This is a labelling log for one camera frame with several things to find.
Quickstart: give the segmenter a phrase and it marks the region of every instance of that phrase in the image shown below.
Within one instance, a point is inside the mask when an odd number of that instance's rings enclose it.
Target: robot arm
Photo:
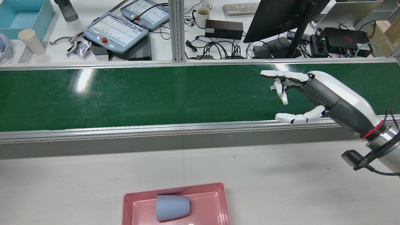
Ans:
[[[275,79],[274,86],[271,89],[277,91],[283,104],[288,104],[286,90],[294,88],[303,93],[315,106],[325,107],[324,111],[321,107],[318,108],[321,116],[326,115],[332,118],[360,138],[381,123],[370,104],[363,97],[325,72],[311,71],[303,74],[290,71],[263,70],[261,75]],[[276,120],[287,122],[282,120],[281,114],[277,114]],[[378,132],[375,135],[371,134],[369,138],[373,139],[377,135],[379,135]]]
[[[366,139],[367,146],[372,149],[365,157],[354,150],[349,150],[342,155],[346,162],[354,167],[354,170],[365,167],[377,172],[369,166],[369,163],[380,159],[392,170],[400,171],[400,132],[398,127],[386,127],[384,121],[375,115],[370,104],[339,80],[322,71],[310,71],[303,74],[263,70],[261,75],[274,79],[271,90],[276,90],[283,104],[288,104],[286,91],[294,88],[303,93],[316,106],[303,115],[278,113],[275,117],[276,120],[284,123],[304,124],[323,115],[330,117],[356,136]],[[400,173],[381,174],[400,175]]]

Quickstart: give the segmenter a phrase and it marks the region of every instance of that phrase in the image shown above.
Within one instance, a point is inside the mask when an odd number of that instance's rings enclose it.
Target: emergency stop button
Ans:
[[[108,40],[107,40],[107,38],[102,38],[102,39],[101,39],[101,42],[102,42],[103,44],[107,44],[107,43],[108,43]]]

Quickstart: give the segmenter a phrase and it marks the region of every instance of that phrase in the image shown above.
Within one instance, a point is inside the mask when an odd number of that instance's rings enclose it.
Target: blue box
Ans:
[[[50,0],[3,0],[0,4],[0,33],[18,39],[18,33],[33,29],[40,41],[54,15]]]

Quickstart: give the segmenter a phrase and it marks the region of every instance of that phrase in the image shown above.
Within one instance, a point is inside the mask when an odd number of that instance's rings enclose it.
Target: white desk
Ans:
[[[248,30],[248,28],[249,28],[249,26],[251,24],[251,21],[253,20],[254,15],[252,14],[252,15],[229,16],[228,14],[226,14],[223,11],[222,6],[224,4],[234,4],[234,3],[243,3],[243,2],[257,2],[257,1],[258,0],[214,0],[214,1],[212,1],[213,5],[214,5],[214,8],[211,10],[210,19],[211,20],[226,20],[226,21],[233,21],[233,22],[242,22],[244,31],[247,32],[247,30]],[[190,10],[190,8],[194,4],[197,4],[198,2],[199,2],[199,0],[187,0],[187,1],[185,1],[185,12]],[[328,3],[328,5],[326,6],[326,8],[322,11],[322,13],[327,13],[330,10],[330,8],[335,4],[335,2],[336,2],[335,0],[331,0]],[[194,9],[197,9],[199,7],[201,7],[201,5],[195,6]],[[186,16],[192,16],[192,13],[190,12],[190,13],[186,14]],[[315,31],[316,31],[316,29],[314,29],[309,24],[304,33],[305,34],[314,34]],[[194,27],[185,26],[185,39],[186,40],[192,41],[192,40],[195,39],[196,36],[200,36],[200,35],[204,35],[204,30],[198,28],[197,26],[194,26]],[[279,37],[286,37],[286,33],[281,34]],[[278,35],[275,35],[273,37],[263,39],[262,41],[268,42],[268,41],[271,41],[271,40],[275,40],[277,38],[278,38]],[[246,57],[246,49],[248,47],[248,43],[243,43],[243,39],[244,39],[244,37],[240,41],[236,40],[235,44],[238,44],[240,46],[242,56]],[[201,40],[210,41],[209,38],[205,38],[205,37],[202,37]],[[201,41],[193,42],[194,46],[204,46],[205,44],[206,44],[205,42],[201,42]],[[226,42],[223,42],[223,43],[220,43],[220,44],[226,49],[228,54],[231,53],[231,49],[232,49],[232,45],[231,44],[226,43]],[[261,45],[262,45],[261,42],[256,42],[256,43],[251,44],[249,49],[248,49],[249,54],[251,56],[254,56],[253,55],[253,51],[252,51],[253,46],[261,46]],[[200,48],[200,49],[198,49],[197,52],[193,52],[189,47],[185,47],[185,51],[186,51],[186,54],[188,55],[188,57],[190,58],[190,57],[196,57],[197,55],[202,55],[203,49]],[[218,52],[216,47],[212,47],[211,48],[210,54],[214,57],[214,59],[220,59],[220,55],[219,55],[219,52]],[[334,57],[334,58],[338,58],[339,57],[339,55],[336,55],[336,54],[330,54],[330,55],[332,57]]]
[[[60,41],[56,45],[50,45],[49,41],[54,41],[63,36],[74,36],[84,27],[92,23],[94,19],[102,16],[108,10],[116,6],[119,2],[121,1],[71,0],[71,3],[76,10],[79,18],[73,22],[67,22],[64,20],[58,5],[54,2],[54,0],[51,0],[55,13],[42,41],[46,53],[41,56],[34,55],[32,51],[30,51],[30,49],[25,48],[25,44],[22,43],[20,40],[11,40],[13,55],[10,59],[5,61],[4,63],[1,63],[0,67],[9,66],[10,64],[18,64],[18,66],[21,66],[24,63],[52,63],[54,65],[57,65],[66,62],[107,62],[107,55],[95,56],[93,54],[90,54],[85,58],[81,58],[77,55],[71,54],[70,57],[67,57],[66,51],[72,45],[66,39]],[[155,2],[161,3],[164,1],[155,0]],[[114,14],[123,17],[120,9],[115,10]],[[150,33],[150,42],[152,48],[152,59],[154,61],[165,60],[171,62],[171,40],[164,40],[160,36],[160,34]],[[121,59],[113,57],[113,61],[119,60]]]
[[[233,225],[398,224],[400,179],[355,172],[340,157],[348,149],[366,153],[364,145],[354,140],[0,160],[0,224],[117,225],[126,192],[217,181],[225,183]]]

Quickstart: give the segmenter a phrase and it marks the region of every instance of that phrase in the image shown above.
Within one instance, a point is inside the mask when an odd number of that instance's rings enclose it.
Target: keyboard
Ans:
[[[325,14],[319,14],[319,15],[317,16],[317,18],[316,18],[315,20],[313,20],[313,22],[314,22],[315,24],[319,23],[325,15],[326,15],[326,13],[325,13]]]
[[[247,14],[255,14],[258,8],[258,4],[259,2],[225,4],[222,8],[229,16],[247,15]]]

